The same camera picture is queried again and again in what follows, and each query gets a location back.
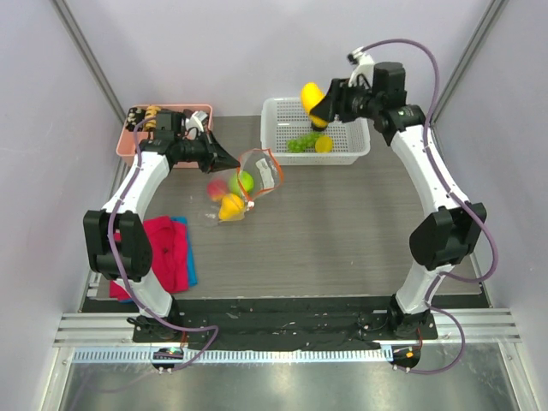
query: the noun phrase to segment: red cloth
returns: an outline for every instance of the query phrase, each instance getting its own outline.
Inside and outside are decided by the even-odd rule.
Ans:
[[[152,247],[152,269],[162,287],[171,294],[187,290],[187,226],[167,216],[146,220],[143,226]],[[114,281],[110,282],[109,295],[119,301],[131,298]]]

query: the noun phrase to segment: toy fruit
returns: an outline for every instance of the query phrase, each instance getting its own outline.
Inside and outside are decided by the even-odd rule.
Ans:
[[[246,190],[246,193],[250,193],[255,185],[253,177],[251,177],[251,174],[249,174],[247,171],[240,172],[240,183],[243,186],[243,189]],[[237,173],[234,173],[234,175],[229,179],[229,190],[233,194],[241,195]]]
[[[219,210],[219,219],[223,221],[239,220],[243,217],[246,205],[236,194],[226,194],[221,200],[221,210]]]
[[[318,103],[322,101],[324,97],[325,95],[322,93],[316,83],[308,83],[301,90],[301,102],[303,109],[305,109],[305,112],[310,117],[310,120],[312,121],[314,126],[321,129],[327,128],[329,123],[319,117],[312,116],[310,114],[310,110],[318,105]]]
[[[212,180],[207,184],[207,195],[213,201],[220,201],[229,192],[229,186],[225,180]]]
[[[316,152],[330,152],[333,150],[333,140],[329,135],[322,135],[316,140]]]
[[[312,148],[322,134],[312,131],[308,134],[303,134],[298,139],[289,140],[287,142],[288,152],[304,152],[307,148]]]

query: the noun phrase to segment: blue cloth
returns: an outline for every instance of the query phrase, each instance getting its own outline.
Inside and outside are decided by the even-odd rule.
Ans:
[[[185,224],[187,226],[187,244],[188,244],[188,255],[187,255],[187,272],[188,272],[188,287],[193,287],[198,283],[198,278],[196,277],[196,268],[194,267],[194,254],[192,253],[192,246],[190,242],[190,234],[188,233],[188,221],[186,217],[171,217],[171,221],[177,223]]]

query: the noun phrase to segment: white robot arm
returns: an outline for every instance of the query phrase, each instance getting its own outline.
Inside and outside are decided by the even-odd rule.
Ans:
[[[181,161],[198,162],[205,173],[240,166],[217,143],[213,133],[202,127],[202,117],[200,112],[187,119],[179,112],[159,111],[154,117],[154,140],[141,141],[141,153],[135,155],[122,185],[100,211],[88,211],[84,216],[87,254],[92,270],[126,289],[110,247],[111,239],[107,236],[109,219],[115,214],[113,229],[120,236],[115,238],[116,249],[131,291],[141,303],[140,316],[136,320],[140,326],[135,327],[136,330],[145,329],[141,333],[144,335],[141,342],[146,342],[148,337],[157,339],[161,336],[164,340],[177,337],[179,331],[164,327],[157,319],[181,325],[176,300],[164,290],[152,270],[152,249],[142,224],[152,196],[173,165]],[[191,128],[196,129],[192,140],[187,132]],[[136,336],[134,334],[134,341],[138,342]]]
[[[422,110],[406,103],[403,66],[375,64],[362,48],[350,53],[348,59],[355,65],[348,79],[333,79],[325,96],[318,95],[315,85],[306,85],[301,98],[314,129],[324,129],[336,119],[341,122],[352,122],[359,117],[374,120],[375,129],[411,176],[425,219],[409,238],[414,261],[388,309],[390,331],[399,337],[411,337],[426,322],[430,300],[443,278],[440,273],[451,271],[469,255],[480,235],[479,225],[450,193],[461,199],[481,221],[486,219],[486,210],[481,203],[469,204],[468,197],[445,167],[430,130],[424,133],[426,119]]]

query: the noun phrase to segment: clear plastic bag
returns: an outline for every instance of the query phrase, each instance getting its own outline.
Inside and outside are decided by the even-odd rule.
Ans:
[[[240,167],[216,173],[207,185],[211,200],[220,202],[220,221],[237,221],[255,207],[255,200],[283,183],[280,164],[269,149],[244,152]]]

